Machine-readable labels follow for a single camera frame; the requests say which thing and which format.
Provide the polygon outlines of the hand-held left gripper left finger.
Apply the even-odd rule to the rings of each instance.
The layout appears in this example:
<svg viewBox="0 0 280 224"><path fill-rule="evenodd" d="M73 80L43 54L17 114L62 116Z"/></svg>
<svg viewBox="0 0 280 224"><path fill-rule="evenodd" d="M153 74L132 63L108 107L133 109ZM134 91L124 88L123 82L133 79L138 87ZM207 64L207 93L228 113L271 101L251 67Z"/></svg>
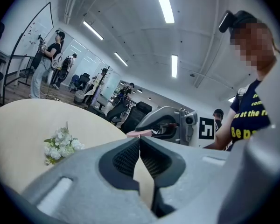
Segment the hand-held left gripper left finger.
<svg viewBox="0 0 280 224"><path fill-rule="evenodd" d="M157 218L142 201L133 178L139 155L136 139L77 151L22 194L49 224L152 224Z"/></svg>

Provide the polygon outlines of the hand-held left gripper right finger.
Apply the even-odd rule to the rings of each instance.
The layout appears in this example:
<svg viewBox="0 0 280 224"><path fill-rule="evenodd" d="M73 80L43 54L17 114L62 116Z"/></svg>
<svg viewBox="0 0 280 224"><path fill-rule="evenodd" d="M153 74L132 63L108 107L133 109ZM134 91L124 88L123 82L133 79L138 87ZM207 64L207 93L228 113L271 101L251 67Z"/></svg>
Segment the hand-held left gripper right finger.
<svg viewBox="0 0 280 224"><path fill-rule="evenodd" d="M221 191L212 188L227 159L224 151L140 138L140 158L151 176L151 206L140 224L218 224Z"/></svg>

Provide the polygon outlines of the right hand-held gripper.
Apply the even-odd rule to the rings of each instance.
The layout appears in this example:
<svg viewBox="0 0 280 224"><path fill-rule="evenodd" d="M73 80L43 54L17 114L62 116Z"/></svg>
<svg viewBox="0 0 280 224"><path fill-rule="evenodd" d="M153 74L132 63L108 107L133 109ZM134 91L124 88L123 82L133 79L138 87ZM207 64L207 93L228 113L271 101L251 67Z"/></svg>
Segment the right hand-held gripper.
<svg viewBox="0 0 280 224"><path fill-rule="evenodd" d="M178 126L162 126L154 138L161 140L178 139L180 144L189 147L206 147L215 141L215 119L201 111L188 112L164 106L148 113L136 126L135 131L152 129L154 125L168 120Z"/></svg>

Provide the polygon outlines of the person's right forearm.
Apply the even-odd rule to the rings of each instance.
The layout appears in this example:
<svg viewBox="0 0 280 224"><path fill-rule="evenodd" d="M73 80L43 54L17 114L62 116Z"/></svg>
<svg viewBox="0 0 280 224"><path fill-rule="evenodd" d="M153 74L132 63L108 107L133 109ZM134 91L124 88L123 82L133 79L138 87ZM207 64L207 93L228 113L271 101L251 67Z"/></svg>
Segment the person's right forearm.
<svg viewBox="0 0 280 224"><path fill-rule="evenodd" d="M206 149L224 150L231 142L231 124L223 124L215 134L215 141L205 146Z"/></svg>

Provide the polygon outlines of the black mesh office chair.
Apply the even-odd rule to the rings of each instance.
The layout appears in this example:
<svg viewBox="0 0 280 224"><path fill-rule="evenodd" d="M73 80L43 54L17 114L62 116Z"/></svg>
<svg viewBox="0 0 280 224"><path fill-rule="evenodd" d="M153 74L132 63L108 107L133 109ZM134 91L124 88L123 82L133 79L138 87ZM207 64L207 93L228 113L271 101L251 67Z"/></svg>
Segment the black mesh office chair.
<svg viewBox="0 0 280 224"><path fill-rule="evenodd" d="M127 134L134 131L136 126L143 120L143 118L152 111L152 106L140 101L133 106L120 129L123 133Z"/></svg>

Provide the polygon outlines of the white artificial flower bouquet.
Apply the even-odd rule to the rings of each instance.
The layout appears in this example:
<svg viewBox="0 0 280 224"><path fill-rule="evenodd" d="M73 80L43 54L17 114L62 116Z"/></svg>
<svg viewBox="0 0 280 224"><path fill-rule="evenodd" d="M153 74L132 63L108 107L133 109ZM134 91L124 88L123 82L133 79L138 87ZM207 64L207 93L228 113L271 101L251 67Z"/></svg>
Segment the white artificial flower bouquet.
<svg viewBox="0 0 280 224"><path fill-rule="evenodd" d="M70 134L67 122L65 127L57 129L51 138L43 142L46 166L55 165L76 151L85 149L85 145Z"/></svg>

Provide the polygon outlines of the long ceiling light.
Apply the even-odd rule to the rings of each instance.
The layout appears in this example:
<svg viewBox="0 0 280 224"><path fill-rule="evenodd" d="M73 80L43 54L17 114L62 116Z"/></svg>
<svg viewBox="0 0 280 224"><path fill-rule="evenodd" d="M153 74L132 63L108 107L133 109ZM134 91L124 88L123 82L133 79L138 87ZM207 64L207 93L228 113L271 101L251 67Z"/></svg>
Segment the long ceiling light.
<svg viewBox="0 0 280 224"><path fill-rule="evenodd" d="M172 7L169 0L158 0L163 12L166 23L173 24L175 22Z"/></svg>
<svg viewBox="0 0 280 224"><path fill-rule="evenodd" d="M117 52L114 52L114 55L115 55L126 67L128 67L128 64L126 63L126 61L125 61Z"/></svg>
<svg viewBox="0 0 280 224"><path fill-rule="evenodd" d="M178 69L178 56L171 56L171 65L172 65L172 77L177 78L177 69Z"/></svg>
<svg viewBox="0 0 280 224"><path fill-rule="evenodd" d="M83 24L95 35L99 38L99 40L103 40L104 38L86 21Z"/></svg>

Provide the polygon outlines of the person's navy printed t-shirt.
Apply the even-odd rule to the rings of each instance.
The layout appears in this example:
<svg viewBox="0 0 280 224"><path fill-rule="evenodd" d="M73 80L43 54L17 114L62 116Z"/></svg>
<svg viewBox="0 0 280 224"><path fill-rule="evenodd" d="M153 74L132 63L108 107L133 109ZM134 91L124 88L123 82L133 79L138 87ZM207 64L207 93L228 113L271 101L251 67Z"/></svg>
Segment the person's navy printed t-shirt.
<svg viewBox="0 0 280 224"><path fill-rule="evenodd" d="M227 149L228 151L232 150L236 141L248 140L259 129L271 124L267 111L255 91L260 83L259 80L250 83L245 94L240 96L238 93L231 104L235 116L231 122L232 144Z"/></svg>

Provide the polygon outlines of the black coat rack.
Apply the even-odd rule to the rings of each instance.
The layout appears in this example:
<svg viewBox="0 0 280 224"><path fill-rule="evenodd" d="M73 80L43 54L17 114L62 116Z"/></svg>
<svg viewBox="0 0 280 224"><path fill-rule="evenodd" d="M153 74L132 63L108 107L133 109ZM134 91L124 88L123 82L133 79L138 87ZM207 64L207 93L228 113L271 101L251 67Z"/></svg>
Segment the black coat rack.
<svg viewBox="0 0 280 224"><path fill-rule="evenodd" d="M106 80L106 78L107 78L107 76L106 76L106 75L105 75L105 77L104 77L104 78L102 78L102 79L101 79L101 81L103 81L103 82L104 82L104 84L105 84L105 80Z"/></svg>

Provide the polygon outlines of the mesh waste bin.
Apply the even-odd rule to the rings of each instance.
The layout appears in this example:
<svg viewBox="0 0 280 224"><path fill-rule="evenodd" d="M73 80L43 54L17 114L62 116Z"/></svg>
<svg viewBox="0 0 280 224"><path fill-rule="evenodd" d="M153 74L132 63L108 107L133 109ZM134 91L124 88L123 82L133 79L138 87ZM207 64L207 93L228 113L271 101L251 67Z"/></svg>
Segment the mesh waste bin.
<svg viewBox="0 0 280 224"><path fill-rule="evenodd" d="M80 105L83 103L85 93L83 91L76 91L74 96L74 103Z"/></svg>

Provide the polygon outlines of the blue chair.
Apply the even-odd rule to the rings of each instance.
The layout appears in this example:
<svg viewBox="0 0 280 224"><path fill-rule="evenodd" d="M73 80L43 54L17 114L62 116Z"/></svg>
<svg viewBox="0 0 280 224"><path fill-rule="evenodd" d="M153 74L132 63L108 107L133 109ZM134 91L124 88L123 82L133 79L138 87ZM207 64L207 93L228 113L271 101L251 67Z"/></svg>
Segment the blue chair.
<svg viewBox="0 0 280 224"><path fill-rule="evenodd" d="M69 85L70 92L78 90L78 88L80 87L79 80L80 80L80 76L73 75Z"/></svg>

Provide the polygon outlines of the white office desk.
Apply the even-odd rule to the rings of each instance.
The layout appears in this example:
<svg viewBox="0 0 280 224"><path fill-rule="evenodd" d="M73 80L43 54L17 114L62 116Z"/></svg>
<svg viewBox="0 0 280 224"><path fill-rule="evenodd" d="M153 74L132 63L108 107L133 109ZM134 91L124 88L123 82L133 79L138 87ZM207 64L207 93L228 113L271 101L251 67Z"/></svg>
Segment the white office desk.
<svg viewBox="0 0 280 224"><path fill-rule="evenodd" d="M8 78L12 75L25 77L30 70L34 56L26 55L8 55L0 50L0 72L3 73L3 78Z"/></svg>

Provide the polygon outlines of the whiteboard on black stand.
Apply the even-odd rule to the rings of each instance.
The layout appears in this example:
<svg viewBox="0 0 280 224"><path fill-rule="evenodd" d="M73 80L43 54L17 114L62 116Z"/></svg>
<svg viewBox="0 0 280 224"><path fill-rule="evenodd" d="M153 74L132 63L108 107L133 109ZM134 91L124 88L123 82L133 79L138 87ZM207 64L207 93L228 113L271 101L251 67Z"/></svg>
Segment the whiteboard on black stand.
<svg viewBox="0 0 280 224"><path fill-rule="evenodd" d="M10 55L36 56L40 47L45 46L45 38L54 28L51 3L47 3L26 26L14 45ZM2 97L5 98L6 86L20 77L8 82L4 78Z"/></svg>

